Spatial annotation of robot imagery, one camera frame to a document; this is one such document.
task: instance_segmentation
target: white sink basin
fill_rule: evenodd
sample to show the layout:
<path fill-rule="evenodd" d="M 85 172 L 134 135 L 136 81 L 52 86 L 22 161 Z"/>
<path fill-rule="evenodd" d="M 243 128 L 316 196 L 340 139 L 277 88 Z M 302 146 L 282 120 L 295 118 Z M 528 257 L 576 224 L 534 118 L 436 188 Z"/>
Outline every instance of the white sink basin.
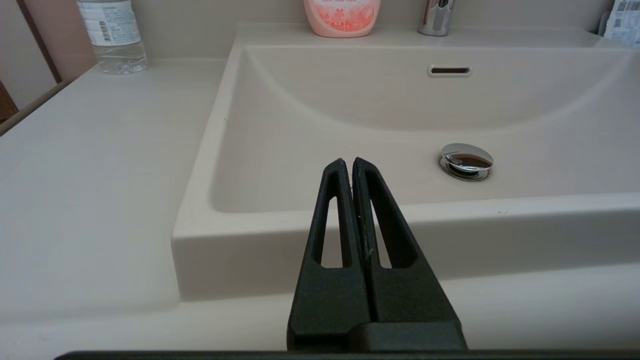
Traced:
<path fill-rule="evenodd" d="M 292 292 L 324 166 L 356 156 L 440 280 L 640 262 L 640 56 L 516 33 L 241 31 L 173 233 L 182 298 Z M 487 180 L 440 169 L 454 142 L 493 156 Z"/>

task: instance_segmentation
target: countertop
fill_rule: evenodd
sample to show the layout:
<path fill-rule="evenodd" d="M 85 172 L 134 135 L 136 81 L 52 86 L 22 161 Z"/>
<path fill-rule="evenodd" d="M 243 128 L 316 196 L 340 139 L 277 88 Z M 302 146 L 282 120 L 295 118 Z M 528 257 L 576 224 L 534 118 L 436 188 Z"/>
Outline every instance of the countertop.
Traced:
<path fill-rule="evenodd" d="M 124 77 L 94 68 L 0 137 L 0 359 L 285 348 L 291 294 L 179 297 L 170 236 L 224 65 L 163 60 Z M 638 271 L 442 285 L 472 348 L 637 348 Z"/>

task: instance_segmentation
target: faucet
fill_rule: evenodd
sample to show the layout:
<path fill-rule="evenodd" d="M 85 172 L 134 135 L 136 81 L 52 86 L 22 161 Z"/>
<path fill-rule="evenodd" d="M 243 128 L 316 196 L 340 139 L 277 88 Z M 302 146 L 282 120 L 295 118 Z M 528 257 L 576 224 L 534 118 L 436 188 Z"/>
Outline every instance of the faucet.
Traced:
<path fill-rule="evenodd" d="M 455 0 L 427 0 L 424 20 L 418 32 L 431 37 L 444 37 L 449 33 L 451 12 Z"/>

